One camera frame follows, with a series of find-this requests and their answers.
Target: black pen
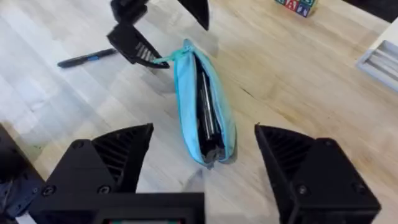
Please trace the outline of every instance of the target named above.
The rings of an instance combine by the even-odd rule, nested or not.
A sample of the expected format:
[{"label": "black pen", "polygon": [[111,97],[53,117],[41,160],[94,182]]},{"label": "black pen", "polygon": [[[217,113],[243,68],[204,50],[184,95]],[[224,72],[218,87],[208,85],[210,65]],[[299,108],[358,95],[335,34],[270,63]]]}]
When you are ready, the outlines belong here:
[{"label": "black pen", "polygon": [[70,67],[74,67],[74,66],[77,66],[77,65],[81,65],[81,64],[83,64],[85,62],[89,62],[89,61],[92,61],[92,60],[98,60],[100,58],[116,54],[117,52],[118,51],[115,50],[115,49],[102,50],[102,51],[95,52],[95,53],[92,53],[92,54],[88,54],[88,55],[84,55],[84,56],[80,56],[80,57],[64,60],[64,61],[58,63],[58,66],[61,67],[61,68],[70,68]]}]

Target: light wood surface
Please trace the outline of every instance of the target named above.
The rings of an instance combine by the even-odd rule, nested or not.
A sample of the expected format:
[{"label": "light wood surface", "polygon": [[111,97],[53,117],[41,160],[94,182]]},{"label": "light wood surface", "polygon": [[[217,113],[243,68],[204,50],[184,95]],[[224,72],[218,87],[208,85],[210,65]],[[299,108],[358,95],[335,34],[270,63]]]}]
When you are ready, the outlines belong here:
[{"label": "light wood surface", "polygon": [[[210,31],[173,0],[137,28],[162,55],[190,38],[212,59],[238,128],[238,160],[204,170],[208,223],[278,223],[254,124],[335,138],[398,219],[398,94],[355,69],[388,23],[340,0],[302,18],[273,0],[211,0]],[[172,70],[122,56],[69,70],[57,62],[109,47],[108,0],[0,1],[0,122],[48,177],[74,139],[153,122],[139,192],[178,192],[202,169],[186,151]]]}]

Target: pencil case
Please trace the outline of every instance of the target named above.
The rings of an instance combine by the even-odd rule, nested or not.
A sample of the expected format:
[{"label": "pencil case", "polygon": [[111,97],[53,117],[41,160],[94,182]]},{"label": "pencil case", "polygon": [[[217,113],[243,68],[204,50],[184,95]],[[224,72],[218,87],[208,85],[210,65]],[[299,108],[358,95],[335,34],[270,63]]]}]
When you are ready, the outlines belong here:
[{"label": "pencil case", "polygon": [[190,155],[207,167],[215,161],[229,161],[235,152],[236,125],[210,59],[190,40],[184,40],[182,49],[154,63],[169,60],[174,61],[178,115]]}]

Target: wood grain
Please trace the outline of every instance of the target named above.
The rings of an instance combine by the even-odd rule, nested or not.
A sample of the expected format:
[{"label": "wood grain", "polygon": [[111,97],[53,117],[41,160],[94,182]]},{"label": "wood grain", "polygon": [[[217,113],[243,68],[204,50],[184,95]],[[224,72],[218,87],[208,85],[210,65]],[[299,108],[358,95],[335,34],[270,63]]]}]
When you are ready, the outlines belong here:
[{"label": "wood grain", "polygon": [[[137,28],[162,55],[190,38],[220,74],[238,128],[238,160],[204,170],[209,223],[278,223],[254,124],[335,138],[398,219],[398,95],[355,69],[388,24],[340,0],[308,19],[271,0],[211,0],[205,32],[177,2],[152,0]],[[68,70],[106,49],[108,0],[0,1],[0,122],[48,177],[74,139],[153,122],[140,192],[178,192],[202,169],[182,142],[172,69],[122,56]]]}]

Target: zipper pull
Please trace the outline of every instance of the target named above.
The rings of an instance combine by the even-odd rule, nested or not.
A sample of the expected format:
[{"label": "zipper pull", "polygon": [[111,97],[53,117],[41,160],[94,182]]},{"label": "zipper pull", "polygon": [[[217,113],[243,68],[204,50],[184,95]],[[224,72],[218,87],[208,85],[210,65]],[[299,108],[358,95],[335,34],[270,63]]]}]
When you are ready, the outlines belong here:
[{"label": "zipper pull", "polygon": [[174,51],[171,55],[169,55],[167,57],[157,58],[157,59],[154,59],[152,62],[153,63],[162,63],[162,62],[174,61],[177,58],[186,54],[187,52],[190,52],[191,50],[192,50],[191,46],[185,46],[182,49],[178,49],[178,50]]}]

